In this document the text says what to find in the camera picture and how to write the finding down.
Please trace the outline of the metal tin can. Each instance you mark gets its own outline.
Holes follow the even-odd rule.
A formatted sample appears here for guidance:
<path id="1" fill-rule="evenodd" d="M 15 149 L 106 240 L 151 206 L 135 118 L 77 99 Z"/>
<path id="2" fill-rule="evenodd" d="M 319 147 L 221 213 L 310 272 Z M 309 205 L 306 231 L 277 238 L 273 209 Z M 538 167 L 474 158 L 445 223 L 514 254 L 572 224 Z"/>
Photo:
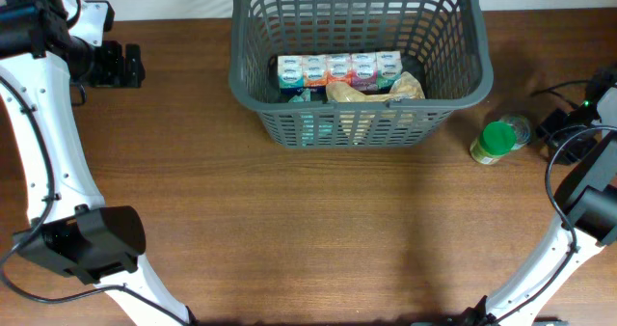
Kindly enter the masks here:
<path id="1" fill-rule="evenodd" d="M 512 150 L 518 150 L 528 145 L 532 138 L 531 124 L 527 117 L 518 114 L 504 115 L 499 119 L 512 127 L 516 142 Z"/>

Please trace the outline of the green-lid spice jar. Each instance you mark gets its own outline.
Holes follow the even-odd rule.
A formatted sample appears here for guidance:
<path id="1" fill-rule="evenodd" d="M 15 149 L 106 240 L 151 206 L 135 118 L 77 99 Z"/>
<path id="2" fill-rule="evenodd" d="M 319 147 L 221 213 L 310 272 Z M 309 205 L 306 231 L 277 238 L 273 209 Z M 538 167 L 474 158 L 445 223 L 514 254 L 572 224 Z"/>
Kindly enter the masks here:
<path id="1" fill-rule="evenodd" d="M 471 143 L 469 153 L 479 164 L 492 165 L 507 155 L 517 142 L 513 127 L 505 122 L 491 122 Z"/>

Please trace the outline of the grey plastic basket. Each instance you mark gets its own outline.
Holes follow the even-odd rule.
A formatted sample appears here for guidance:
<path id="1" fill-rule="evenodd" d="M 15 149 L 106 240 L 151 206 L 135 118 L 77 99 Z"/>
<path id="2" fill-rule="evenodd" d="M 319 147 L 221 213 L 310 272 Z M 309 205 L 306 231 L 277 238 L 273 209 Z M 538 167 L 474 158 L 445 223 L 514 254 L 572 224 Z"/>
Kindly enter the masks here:
<path id="1" fill-rule="evenodd" d="M 289 103 L 279 90 L 281 55 L 399 51 L 424 99 L 338 103 L 321 95 Z M 452 112 L 481 102 L 494 81 L 479 0 L 233 0 L 228 83 L 239 103 L 256 112 L 271 138 L 296 149 L 412 146 Z M 301 114 L 333 133 L 301 144 Z M 340 115 L 375 114 L 354 145 Z"/>

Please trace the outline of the beige snack bag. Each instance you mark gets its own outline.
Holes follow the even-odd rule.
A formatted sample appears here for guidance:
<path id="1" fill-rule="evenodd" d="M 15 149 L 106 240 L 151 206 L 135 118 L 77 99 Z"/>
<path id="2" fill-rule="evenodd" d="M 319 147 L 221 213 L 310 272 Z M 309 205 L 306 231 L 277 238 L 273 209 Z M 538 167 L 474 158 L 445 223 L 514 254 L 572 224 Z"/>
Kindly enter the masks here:
<path id="1" fill-rule="evenodd" d="M 403 71 L 385 94 L 368 95 L 352 88 L 347 83 L 335 81 L 326 86 L 326 96 L 329 101 L 338 103 L 373 103 L 425 98 L 420 82 L 408 71 Z M 340 124 L 342 131 L 352 139 L 354 145 L 359 145 L 369 132 L 374 118 L 375 114 L 360 114 L 358 124 L 354 127 L 353 116 L 351 114 L 341 114 Z"/>

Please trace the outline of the white tissue multipack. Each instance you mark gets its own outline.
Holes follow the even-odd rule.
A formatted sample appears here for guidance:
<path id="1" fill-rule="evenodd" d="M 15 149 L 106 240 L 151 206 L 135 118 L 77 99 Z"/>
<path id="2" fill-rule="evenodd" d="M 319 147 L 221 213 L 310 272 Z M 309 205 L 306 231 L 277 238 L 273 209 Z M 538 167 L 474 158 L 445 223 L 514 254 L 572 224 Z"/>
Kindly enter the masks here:
<path id="1" fill-rule="evenodd" d="M 279 90 L 296 95 L 309 89 L 324 94 L 326 86 L 343 82 L 355 90 L 384 94 L 403 72 L 399 51 L 286 55 L 277 59 Z"/>

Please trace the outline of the teal packet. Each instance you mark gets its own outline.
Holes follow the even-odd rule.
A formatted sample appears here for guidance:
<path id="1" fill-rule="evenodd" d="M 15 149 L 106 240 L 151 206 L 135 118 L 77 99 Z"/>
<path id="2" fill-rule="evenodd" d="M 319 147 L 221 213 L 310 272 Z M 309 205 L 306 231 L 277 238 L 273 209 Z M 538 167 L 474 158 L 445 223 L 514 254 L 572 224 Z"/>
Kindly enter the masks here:
<path id="1" fill-rule="evenodd" d="M 288 100 L 289 103 L 311 102 L 312 91 L 304 89 L 299 95 L 294 95 Z M 301 144 L 303 147 L 314 146 L 316 138 L 327 138 L 333 133 L 331 123 L 320 122 L 315 127 L 315 117 L 312 114 L 301 114 L 302 132 Z"/>

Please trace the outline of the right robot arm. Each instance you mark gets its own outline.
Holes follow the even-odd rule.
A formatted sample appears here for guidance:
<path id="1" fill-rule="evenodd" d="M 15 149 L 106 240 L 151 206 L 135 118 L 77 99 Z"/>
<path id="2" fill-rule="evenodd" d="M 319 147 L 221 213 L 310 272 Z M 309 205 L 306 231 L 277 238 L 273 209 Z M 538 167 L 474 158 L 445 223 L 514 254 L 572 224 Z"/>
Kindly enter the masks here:
<path id="1" fill-rule="evenodd" d="M 545 188 L 555 210 L 548 231 L 498 290 L 451 319 L 453 325 L 534 325 L 550 298 L 580 268 L 616 241 L 616 67 L 582 80 L 585 98 L 556 109 L 535 128 L 548 165 L 570 165 L 558 187 Z"/>

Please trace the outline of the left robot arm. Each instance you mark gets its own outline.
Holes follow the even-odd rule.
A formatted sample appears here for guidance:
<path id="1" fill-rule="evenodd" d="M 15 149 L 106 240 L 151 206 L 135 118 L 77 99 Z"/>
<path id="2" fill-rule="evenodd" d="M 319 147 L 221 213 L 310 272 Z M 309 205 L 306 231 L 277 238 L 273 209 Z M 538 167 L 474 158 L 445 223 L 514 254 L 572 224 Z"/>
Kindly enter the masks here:
<path id="1" fill-rule="evenodd" d="M 1 99 L 27 184 L 29 226 L 11 254 L 112 297 L 138 325 L 196 319 L 148 262 L 137 211 L 109 206 L 94 183 L 73 116 L 71 89 L 138 88 L 136 44 L 108 41 L 103 0 L 1 0 Z"/>

